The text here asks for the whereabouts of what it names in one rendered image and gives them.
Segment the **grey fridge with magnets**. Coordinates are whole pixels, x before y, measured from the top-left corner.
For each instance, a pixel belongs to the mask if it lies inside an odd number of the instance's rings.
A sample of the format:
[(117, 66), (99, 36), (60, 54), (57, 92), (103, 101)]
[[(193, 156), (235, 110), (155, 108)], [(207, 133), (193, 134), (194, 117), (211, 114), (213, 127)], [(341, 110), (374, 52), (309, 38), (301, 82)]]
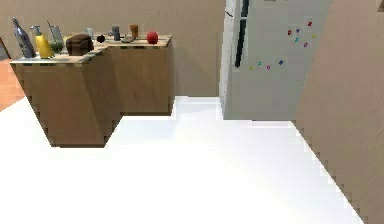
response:
[(332, 0), (249, 0), (235, 67), (242, 0), (226, 0), (219, 97), (226, 120), (290, 121)]

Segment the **grey glass bottle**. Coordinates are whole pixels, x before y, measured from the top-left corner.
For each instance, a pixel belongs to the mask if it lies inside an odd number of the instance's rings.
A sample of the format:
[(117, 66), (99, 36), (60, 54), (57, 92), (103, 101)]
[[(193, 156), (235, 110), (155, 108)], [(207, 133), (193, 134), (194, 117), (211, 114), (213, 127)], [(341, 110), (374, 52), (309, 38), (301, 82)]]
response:
[(17, 39), (23, 56), (25, 58), (35, 58), (36, 52), (33, 48), (28, 34), (21, 28), (19, 21), (15, 17), (12, 18), (12, 22), (14, 25), (14, 35)]

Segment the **yellow soap dispenser bottle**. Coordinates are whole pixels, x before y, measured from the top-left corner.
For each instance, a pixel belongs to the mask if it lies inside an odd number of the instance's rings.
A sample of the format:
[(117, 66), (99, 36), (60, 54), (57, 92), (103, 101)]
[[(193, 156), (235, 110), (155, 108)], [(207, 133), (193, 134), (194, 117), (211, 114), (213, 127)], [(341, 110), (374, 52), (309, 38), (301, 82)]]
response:
[(33, 25), (30, 27), (31, 30), (35, 32), (35, 41), (36, 46), (41, 59), (50, 59), (54, 57), (54, 53), (47, 41), (47, 39), (43, 36), (40, 31), (39, 25)]

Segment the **brown bread loaf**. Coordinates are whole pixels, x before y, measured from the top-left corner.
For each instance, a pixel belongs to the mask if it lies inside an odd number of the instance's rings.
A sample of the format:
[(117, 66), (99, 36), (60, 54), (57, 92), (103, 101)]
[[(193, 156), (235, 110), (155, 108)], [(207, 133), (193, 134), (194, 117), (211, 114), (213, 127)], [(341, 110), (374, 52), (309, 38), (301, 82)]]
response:
[(89, 35), (78, 34), (66, 40), (66, 49), (70, 56), (82, 56), (92, 51), (94, 46)]

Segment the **brown wooden kitchen counter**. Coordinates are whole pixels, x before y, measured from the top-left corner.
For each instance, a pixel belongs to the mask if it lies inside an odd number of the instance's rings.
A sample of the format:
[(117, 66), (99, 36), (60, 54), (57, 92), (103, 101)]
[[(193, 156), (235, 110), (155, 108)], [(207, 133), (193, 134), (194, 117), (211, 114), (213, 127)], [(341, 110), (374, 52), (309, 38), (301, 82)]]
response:
[(20, 58), (11, 67), (53, 147), (104, 147), (124, 116), (169, 116), (172, 37), (108, 38), (83, 56)]

